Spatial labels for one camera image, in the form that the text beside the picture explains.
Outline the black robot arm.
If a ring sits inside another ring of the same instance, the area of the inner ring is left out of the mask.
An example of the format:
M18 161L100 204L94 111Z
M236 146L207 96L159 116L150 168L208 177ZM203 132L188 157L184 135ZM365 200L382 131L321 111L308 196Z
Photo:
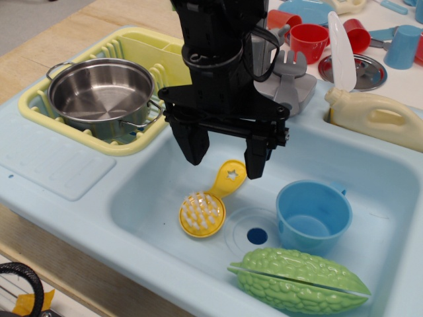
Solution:
M262 176L271 152L285 145L289 110L260 94L255 83L270 71L254 71L252 37L274 49L278 38L264 27L264 1L173 1L184 44L189 85L162 88L165 119L191 164L200 164L209 132L245 139L247 176Z

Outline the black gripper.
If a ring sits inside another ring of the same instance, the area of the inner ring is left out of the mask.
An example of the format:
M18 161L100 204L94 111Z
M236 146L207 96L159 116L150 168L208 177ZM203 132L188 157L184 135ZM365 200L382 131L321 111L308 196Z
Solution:
M289 137L289 110L260 94L240 64L232 70L193 71L192 83L162 88L166 121L185 159L199 165L206 155L209 131L243 137L247 176L261 178L270 147L284 146Z

